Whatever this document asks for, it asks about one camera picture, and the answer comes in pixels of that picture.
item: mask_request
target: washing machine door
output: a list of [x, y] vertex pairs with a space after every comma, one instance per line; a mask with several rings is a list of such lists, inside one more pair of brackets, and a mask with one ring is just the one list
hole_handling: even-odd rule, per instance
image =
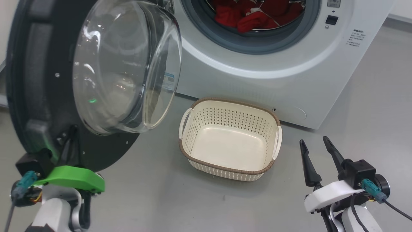
[[75, 165], [98, 171], [155, 128], [180, 74], [172, 10], [168, 1], [21, 0], [6, 70], [10, 114], [25, 150], [48, 149], [58, 163], [75, 131]]

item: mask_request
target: yellow wire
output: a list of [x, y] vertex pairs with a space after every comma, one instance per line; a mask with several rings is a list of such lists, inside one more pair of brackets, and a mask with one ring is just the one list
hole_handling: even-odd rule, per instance
[[43, 195], [43, 191], [40, 192], [39, 196], [38, 196], [37, 199], [34, 200], [34, 201], [37, 202], [37, 201], [40, 199], [40, 197], [42, 197], [42, 195]]

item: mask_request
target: gray rubber seal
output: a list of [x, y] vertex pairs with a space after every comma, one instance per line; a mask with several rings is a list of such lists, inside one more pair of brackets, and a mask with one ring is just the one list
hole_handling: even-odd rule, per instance
[[318, 17], [321, 0], [306, 1], [305, 12], [297, 20], [279, 29], [239, 33], [236, 28], [220, 25], [205, 0], [181, 0], [190, 21], [207, 38], [234, 52], [270, 54], [287, 49], [299, 42], [312, 28]]

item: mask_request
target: brown basket rim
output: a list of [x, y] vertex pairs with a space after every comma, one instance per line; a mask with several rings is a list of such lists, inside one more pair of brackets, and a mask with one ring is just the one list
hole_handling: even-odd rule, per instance
[[[226, 99], [215, 98], [215, 97], [205, 97], [205, 98], [201, 98], [201, 99], [195, 101], [192, 104], [191, 108], [194, 109], [199, 103], [205, 102], [205, 101], [228, 102], [228, 103], [234, 103], [234, 104], [239, 104], [239, 105], [244, 105], [244, 106], [247, 106], [247, 107], [260, 109], [260, 110], [263, 110], [263, 111], [269, 113], [275, 119], [277, 126], [280, 126], [280, 124], [281, 124], [280, 121], [279, 121], [279, 118], [273, 112], [271, 112], [271, 111], [269, 111], [265, 108], [253, 105], [253, 104], [248, 104], [248, 103], [234, 101], [234, 100], [226, 100]], [[179, 148], [180, 148], [180, 151], [182, 152], [182, 154], [187, 159], [189, 159], [193, 162], [196, 162], [196, 163], [199, 163], [201, 165], [205, 165], [205, 166], [208, 166], [208, 167], [211, 167], [211, 168], [216, 168], [216, 169], [220, 169], [220, 170], [228, 171], [228, 172], [233, 172], [233, 173], [240, 173], [240, 174], [247, 174], [247, 175], [259, 175], [259, 174], [267, 172], [273, 166], [273, 164], [275, 163], [275, 160], [272, 159], [270, 161], [270, 163], [265, 168], [263, 168], [261, 170], [258, 170], [258, 171], [246, 171], [246, 170], [239, 170], [239, 169], [233, 169], [233, 168], [226, 168], [226, 167], [223, 167], [223, 166], [207, 163], [207, 162], [204, 162], [202, 160], [195, 159], [195, 158], [189, 156], [189, 154], [183, 149], [183, 141], [180, 138], [179, 138]]]

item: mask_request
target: white washing machine body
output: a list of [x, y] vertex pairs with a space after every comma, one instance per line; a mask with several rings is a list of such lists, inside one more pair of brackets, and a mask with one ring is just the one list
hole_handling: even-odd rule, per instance
[[[298, 43], [262, 55], [225, 49], [208, 39], [174, 1], [182, 33], [177, 92], [223, 97], [276, 109], [282, 121], [318, 129], [376, 36], [394, 0], [321, 1], [316, 22]], [[338, 17], [336, 25], [326, 23]]]

